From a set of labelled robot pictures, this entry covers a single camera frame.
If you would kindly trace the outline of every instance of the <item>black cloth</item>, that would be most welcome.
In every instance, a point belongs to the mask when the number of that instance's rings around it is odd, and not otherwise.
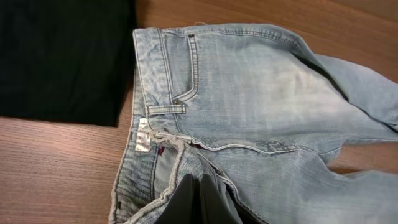
[[[0,115],[117,125],[133,0],[0,1]]]
[[[187,174],[155,224],[259,224],[238,204],[229,206],[235,206],[242,222],[233,217],[208,174],[201,181]]]

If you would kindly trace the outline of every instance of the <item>white label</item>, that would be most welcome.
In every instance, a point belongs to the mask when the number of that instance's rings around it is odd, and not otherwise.
[[[150,128],[148,125],[148,120],[146,118],[141,118],[139,120],[136,151],[140,152],[150,151]]]

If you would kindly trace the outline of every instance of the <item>jeans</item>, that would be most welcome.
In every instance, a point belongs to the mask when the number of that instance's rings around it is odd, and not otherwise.
[[[398,176],[336,174],[343,143],[398,140],[398,85],[269,24],[133,33],[131,133],[109,223],[153,223],[209,174],[261,223],[396,223]]]

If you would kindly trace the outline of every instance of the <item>pocket seam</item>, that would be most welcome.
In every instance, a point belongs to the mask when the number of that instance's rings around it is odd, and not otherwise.
[[[191,68],[192,68],[192,88],[186,93],[173,97],[174,100],[179,100],[180,103],[188,101],[198,93],[199,84],[199,72],[198,72],[198,47],[195,40],[195,36],[188,36],[188,44],[190,48],[191,56]]]

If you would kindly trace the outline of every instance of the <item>wood grain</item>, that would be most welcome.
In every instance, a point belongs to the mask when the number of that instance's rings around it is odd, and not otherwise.
[[[394,0],[140,0],[142,27],[268,22],[300,34],[320,54],[398,82]],[[0,118],[0,223],[106,223],[127,141],[129,92],[118,128]],[[398,144],[345,146],[330,167],[398,174]]]

